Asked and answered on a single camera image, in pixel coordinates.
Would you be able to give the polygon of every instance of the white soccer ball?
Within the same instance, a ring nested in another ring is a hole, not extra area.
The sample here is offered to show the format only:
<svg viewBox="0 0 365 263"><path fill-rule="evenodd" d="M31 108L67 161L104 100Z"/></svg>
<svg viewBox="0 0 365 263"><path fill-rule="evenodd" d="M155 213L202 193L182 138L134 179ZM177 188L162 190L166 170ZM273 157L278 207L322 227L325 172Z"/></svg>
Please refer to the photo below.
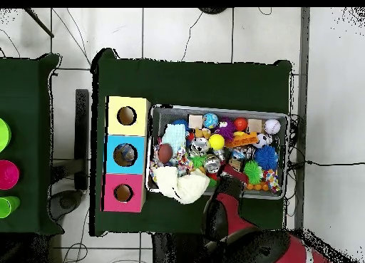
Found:
<svg viewBox="0 0 365 263"><path fill-rule="evenodd" d="M254 147L261 149L264 145L267 145L267 135L265 135L264 133L258 133L257 138L259 139L259 141L252 144Z"/></svg>
<svg viewBox="0 0 365 263"><path fill-rule="evenodd" d="M267 134L277 134L280 131L280 123L278 120L267 120L264 129Z"/></svg>

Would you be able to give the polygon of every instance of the blue box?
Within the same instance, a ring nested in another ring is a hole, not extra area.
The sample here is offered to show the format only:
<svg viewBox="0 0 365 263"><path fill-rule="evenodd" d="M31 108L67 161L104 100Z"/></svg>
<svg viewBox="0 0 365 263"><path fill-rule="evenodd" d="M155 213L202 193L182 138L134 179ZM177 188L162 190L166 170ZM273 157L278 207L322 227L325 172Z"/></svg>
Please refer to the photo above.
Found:
<svg viewBox="0 0 365 263"><path fill-rule="evenodd" d="M130 144L137 150L137 159L131 166L120 166L113 158L115 148L123 143ZM142 136L108 135L106 172L110 174L143 174L145 172L145 146L145 138Z"/></svg>

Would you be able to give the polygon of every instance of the box hole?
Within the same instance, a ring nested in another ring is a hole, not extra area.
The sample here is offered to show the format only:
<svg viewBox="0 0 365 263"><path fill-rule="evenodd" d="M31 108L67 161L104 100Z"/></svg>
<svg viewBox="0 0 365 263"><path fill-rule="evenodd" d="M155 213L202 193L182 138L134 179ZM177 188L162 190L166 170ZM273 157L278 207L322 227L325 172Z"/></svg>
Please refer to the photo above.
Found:
<svg viewBox="0 0 365 263"><path fill-rule="evenodd" d="M114 149L113 158L117 165L130 167L137 160L137 149L129 143L122 143Z"/></svg>
<svg viewBox="0 0 365 263"><path fill-rule="evenodd" d="M117 119L122 125L132 125L137 120L137 113L132 107L122 107L118 111Z"/></svg>
<svg viewBox="0 0 365 263"><path fill-rule="evenodd" d="M132 196L133 191L129 185L119 185L114 189L114 197L117 201L128 202Z"/></svg>

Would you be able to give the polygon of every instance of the pink cup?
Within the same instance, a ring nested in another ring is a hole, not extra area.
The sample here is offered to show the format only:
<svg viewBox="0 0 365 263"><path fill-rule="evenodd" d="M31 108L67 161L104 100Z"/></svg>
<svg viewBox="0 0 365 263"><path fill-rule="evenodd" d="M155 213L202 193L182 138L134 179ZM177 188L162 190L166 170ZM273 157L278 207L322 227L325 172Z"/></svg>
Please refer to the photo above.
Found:
<svg viewBox="0 0 365 263"><path fill-rule="evenodd" d="M0 160L0 190L11 189L19 179L19 169L8 160Z"/></svg>

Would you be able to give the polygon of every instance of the gray plastic bin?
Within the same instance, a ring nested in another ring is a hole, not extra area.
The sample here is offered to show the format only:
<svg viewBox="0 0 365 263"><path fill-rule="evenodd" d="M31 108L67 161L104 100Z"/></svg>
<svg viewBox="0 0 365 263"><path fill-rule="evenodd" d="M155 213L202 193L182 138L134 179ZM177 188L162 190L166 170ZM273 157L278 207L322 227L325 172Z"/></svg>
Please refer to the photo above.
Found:
<svg viewBox="0 0 365 263"><path fill-rule="evenodd" d="M288 137L290 129L289 116L281 113L266 113L266 112L255 112L255 111L240 111L240 110L227 110L227 109L212 109L212 108L197 108L197 107L185 107L174 105L172 108L165 108L161 105L154 105L150 109L150 135L148 136L148 156L146 165L146 176L145 181L146 187L151 192L158 192L158 187L152 181L150 173L150 159L153 156L153 146L157 143L157 137L162 136L165 132L165 127L168 123L172 123L174 120L188 119L188 115L204 115L206 113L214 113L218 118L226 117L235 119L238 117L243 118L254 118L261 120L277 119L280 122L281 128L278 133L279 136L279 167L278 176L279 183L282 186L282 191L279 194L274 194L270 191L256 191L256 190L245 190L243 197L246 198L257 198L257 199L268 199L278 200L285 194L286 187L286 174L287 174L287 156L288 156ZM214 192L213 187L208 187L203 195L209 195Z"/></svg>

